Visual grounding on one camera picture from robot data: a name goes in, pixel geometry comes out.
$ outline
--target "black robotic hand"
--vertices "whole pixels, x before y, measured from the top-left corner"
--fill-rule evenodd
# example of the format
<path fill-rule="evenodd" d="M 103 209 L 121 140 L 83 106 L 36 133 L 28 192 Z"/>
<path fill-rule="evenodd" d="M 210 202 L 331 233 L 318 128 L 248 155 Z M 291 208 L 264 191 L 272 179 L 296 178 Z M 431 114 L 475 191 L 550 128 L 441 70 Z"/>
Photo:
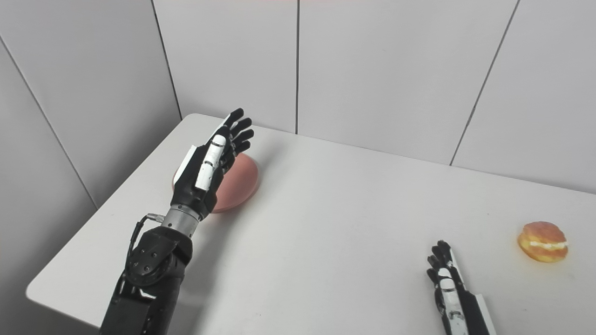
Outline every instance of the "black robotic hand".
<path fill-rule="evenodd" d="M 254 132 L 244 111 L 233 111 L 207 143 L 192 146 L 174 177 L 166 216 L 149 213 L 137 222 L 125 268 L 114 289 L 100 335 L 165 335 L 186 266 L 193 256 L 191 237 L 217 202 L 216 192 L 237 154 L 250 147 Z M 161 223 L 143 233 L 144 222 Z"/>
<path fill-rule="evenodd" d="M 441 240 L 428 257 L 427 274 L 447 335 L 496 335 L 484 298 L 465 289 L 451 246 Z"/>
<path fill-rule="evenodd" d="M 213 211 L 216 192 L 224 174 L 232 167 L 238 154 L 250 148 L 254 131 L 248 129 L 250 118 L 242 119 L 238 108 L 219 125 L 207 143 L 192 146 L 174 177 L 171 206 L 190 207 L 199 214 L 199 221 Z"/>

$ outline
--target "black fingertip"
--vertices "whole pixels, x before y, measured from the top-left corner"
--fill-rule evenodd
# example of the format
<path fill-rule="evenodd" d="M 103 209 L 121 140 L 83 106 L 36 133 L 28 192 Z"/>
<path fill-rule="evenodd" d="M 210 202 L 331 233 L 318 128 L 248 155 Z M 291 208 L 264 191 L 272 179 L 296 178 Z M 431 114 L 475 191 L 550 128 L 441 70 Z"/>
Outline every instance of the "black fingertip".
<path fill-rule="evenodd" d="M 435 285 L 439 285 L 439 276 L 437 276 L 437 272 L 434 269 L 426 270 L 426 274 Z"/>
<path fill-rule="evenodd" d="M 250 127 L 252 124 L 253 124 L 253 121 L 249 117 L 238 121 L 238 123 L 232 128 L 232 131 L 231 131 L 232 137 L 236 137 L 241 131 Z"/>
<path fill-rule="evenodd" d="M 236 155 L 250 148 L 250 142 L 244 141 L 238 147 L 236 147 Z"/>
<path fill-rule="evenodd" d="M 244 142 L 247 139 L 250 139 L 254 136 L 254 130 L 249 129 L 247 131 L 243 131 L 240 134 L 238 134 L 235 138 L 234 138 L 234 142 L 235 143 L 240 143 L 240 142 Z"/>
<path fill-rule="evenodd" d="M 426 260 L 429 262 L 430 266 L 433 267 L 433 269 L 438 271 L 441 268 L 441 263 L 435 255 L 429 256 Z"/>
<path fill-rule="evenodd" d="M 441 251 L 441 248 L 439 248 L 439 247 L 437 247 L 437 246 L 433 246 L 431 250 L 433 251 L 433 254 L 434 254 L 435 256 L 437 256 L 437 258 L 438 258 L 439 260 L 442 260 L 442 259 L 443 259 L 443 253 L 442 253 L 442 251 Z"/>
<path fill-rule="evenodd" d="M 440 251 L 443 254 L 443 257 L 445 258 L 446 262 L 452 260 L 451 246 L 447 242 L 440 240 L 439 242 L 437 242 L 437 246 L 440 248 Z"/>
<path fill-rule="evenodd" d="M 244 110 L 242 108 L 238 108 L 232 113 L 229 114 L 228 119 L 224 123 L 224 125 L 228 126 L 229 128 L 234 124 L 234 122 L 240 120 L 244 116 Z"/>

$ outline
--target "donut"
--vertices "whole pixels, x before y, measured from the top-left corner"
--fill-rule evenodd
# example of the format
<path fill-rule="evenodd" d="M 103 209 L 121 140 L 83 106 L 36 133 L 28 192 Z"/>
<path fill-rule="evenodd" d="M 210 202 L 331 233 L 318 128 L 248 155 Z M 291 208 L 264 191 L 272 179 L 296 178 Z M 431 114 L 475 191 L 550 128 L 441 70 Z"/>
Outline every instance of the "donut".
<path fill-rule="evenodd" d="M 565 234 L 546 221 L 531 222 L 523 227 L 517 244 L 532 259 L 554 263 L 563 260 L 569 252 Z"/>

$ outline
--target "white finger segment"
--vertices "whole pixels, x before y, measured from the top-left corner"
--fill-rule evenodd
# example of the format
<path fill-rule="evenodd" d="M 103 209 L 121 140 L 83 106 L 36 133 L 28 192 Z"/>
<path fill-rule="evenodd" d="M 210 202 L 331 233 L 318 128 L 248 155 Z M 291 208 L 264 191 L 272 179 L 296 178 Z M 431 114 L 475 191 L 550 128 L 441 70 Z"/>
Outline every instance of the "white finger segment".
<path fill-rule="evenodd" d="M 213 137 L 209 144 L 209 148 L 207 149 L 207 153 L 205 154 L 203 164 L 201 164 L 201 168 L 198 172 L 197 181 L 194 184 L 195 187 L 200 188 L 203 191 L 209 190 L 213 173 L 215 172 L 215 169 L 218 168 L 219 160 L 224 153 L 225 143 L 225 138 L 222 135 Z"/>

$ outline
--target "pink plate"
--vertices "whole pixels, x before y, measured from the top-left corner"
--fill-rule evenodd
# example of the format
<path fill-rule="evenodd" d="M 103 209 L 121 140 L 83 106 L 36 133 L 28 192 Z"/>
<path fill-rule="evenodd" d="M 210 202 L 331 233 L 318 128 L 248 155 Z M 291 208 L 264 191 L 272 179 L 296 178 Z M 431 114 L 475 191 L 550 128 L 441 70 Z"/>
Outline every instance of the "pink plate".
<path fill-rule="evenodd" d="M 213 213 L 221 213 L 244 203 L 253 195 L 257 187 L 259 170 L 254 160 L 241 153 L 236 157 L 232 168 L 223 176 L 217 196 L 218 203 Z"/>

